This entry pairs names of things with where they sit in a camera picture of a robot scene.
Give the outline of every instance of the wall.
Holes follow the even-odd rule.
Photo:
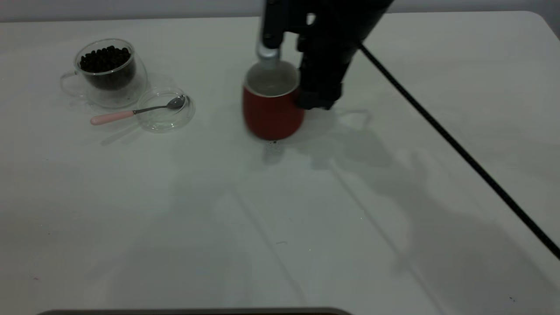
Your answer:
[[[0,21],[254,16],[262,0],[0,0]],[[396,0],[391,12],[526,10],[560,35],[559,0]]]

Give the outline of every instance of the white table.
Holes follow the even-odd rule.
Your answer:
[[[560,313],[560,263],[361,55],[275,147],[240,110],[257,18],[0,24],[0,314],[328,306]],[[58,77],[102,38],[196,102],[94,127]],[[295,36],[283,56],[298,63]],[[560,242],[560,44],[528,12],[384,17],[367,45]]]

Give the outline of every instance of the mug handle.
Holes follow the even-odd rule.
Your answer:
[[[75,97],[77,97],[77,98],[83,98],[83,97],[85,97],[85,94],[84,94],[84,93],[78,92],[78,91],[70,90],[70,89],[68,89],[67,87],[64,86],[64,81],[65,81],[66,79],[68,79],[68,78],[70,78],[70,77],[73,77],[73,76],[77,76],[77,75],[78,75],[78,72],[76,72],[75,70],[73,70],[73,71],[68,71],[68,72],[66,72],[65,74],[63,74],[63,75],[60,77],[60,80],[59,80],[60,89],[61,89],[64,93],[66,93],[66,94],[68,94],[68,95],[70,95],[70,96],[75,96]]]

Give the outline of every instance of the red mug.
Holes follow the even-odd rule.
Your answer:
[[[304,110],[296,106],[299,73],[292,64],[279,61],[269,69],[257,63],[243,84],[243,117],[247,128],[265,140],[291,136],[304,121]]]

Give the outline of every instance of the spoon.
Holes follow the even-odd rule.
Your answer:
[[[111,113],[105,115],[95,116],[90,119],[90,123],[94,126],[98,126],[101,124],[106,124],[114,121],[119,121],[124,118],[132,117],[136,114],[149,112],[150,110],[158,109],[158,108],[168,108],[168,109],[180,109],[185,104],[185,95],[177,96],[176,98],[169,101],[169,103],[165,106],[154,106],[150,108],[144,109],[137,109],[137,110],[127,110],[126,112],[118,112],[118,113]]]

